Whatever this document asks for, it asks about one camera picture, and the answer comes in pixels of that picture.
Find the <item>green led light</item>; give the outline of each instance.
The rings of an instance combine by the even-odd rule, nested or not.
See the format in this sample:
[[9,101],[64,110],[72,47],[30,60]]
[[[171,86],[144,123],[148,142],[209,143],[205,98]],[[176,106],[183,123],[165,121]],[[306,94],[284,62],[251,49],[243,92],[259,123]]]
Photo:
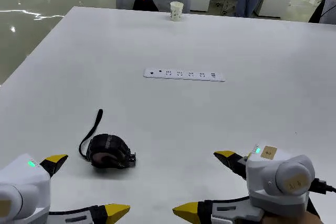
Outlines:
[[35,167],[35,164],[32,161],[29,161],[28,165],[30,165],[31,167]]

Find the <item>electrical outlet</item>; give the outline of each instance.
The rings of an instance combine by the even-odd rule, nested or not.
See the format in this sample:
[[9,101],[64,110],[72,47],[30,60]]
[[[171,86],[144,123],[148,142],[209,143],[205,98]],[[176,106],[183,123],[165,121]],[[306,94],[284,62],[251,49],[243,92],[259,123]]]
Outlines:
[[164,79],[225,81],[222,74],[220,73],[185,71],[181,69],[146,68],[143,73],[143,76],[148,78],[164,78]]

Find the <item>human hand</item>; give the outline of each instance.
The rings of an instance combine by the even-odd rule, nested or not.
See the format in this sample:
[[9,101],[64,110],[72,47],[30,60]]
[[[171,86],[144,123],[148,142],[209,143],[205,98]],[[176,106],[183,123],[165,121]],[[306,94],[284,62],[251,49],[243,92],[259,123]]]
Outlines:
[[276,215],[266,215],[263,217],[262,224],[323,224],[316,215],[305,212],[300,218],[288,218]]

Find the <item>label sticker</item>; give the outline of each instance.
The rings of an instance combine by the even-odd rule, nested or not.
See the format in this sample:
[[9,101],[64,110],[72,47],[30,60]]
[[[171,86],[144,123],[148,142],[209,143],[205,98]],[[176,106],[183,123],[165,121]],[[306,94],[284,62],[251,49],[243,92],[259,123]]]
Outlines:
[[296,191],[308,186],[308,178],[305,174],[298,174],[285,180],[285,187],[288,191]]
[[6,217],[10,212],[10,200],[0,200],[0,217]]
[[272,146],[265,146],[261,157],[273,160],[275,152],[277,152],[277,148]]

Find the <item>white robotic hand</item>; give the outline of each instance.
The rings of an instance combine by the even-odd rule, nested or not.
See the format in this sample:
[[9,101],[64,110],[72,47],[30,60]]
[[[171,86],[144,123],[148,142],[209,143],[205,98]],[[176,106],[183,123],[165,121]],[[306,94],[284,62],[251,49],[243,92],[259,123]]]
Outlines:
[[256,145],[246,161],[251,204],[273,214],[301,216],[315,179],[311,160],[265,144]]
[[0,170],[0,223],[113,224],[130,210],[128,205],[108,204],[50,212],[50,178],[67,157],[55,155],[38,164],[24,154]]
[[[237,220],[259,223],[265,211],[286,217],[301,216],[308,210],[313,181],[316,191],[334,190],[315,179],[312,162],[304,155],[294,156],[266,144],[256,145],[247,157],[232,151],[214,155],[246,180],[249,196],[189,202],[173,209],[174,214],[194,224],[232,224]],[[315,211],[312,203],[309,210]]]
[[49,208],[50,176],[28,154],[0,170],[0,223],[46,220]]

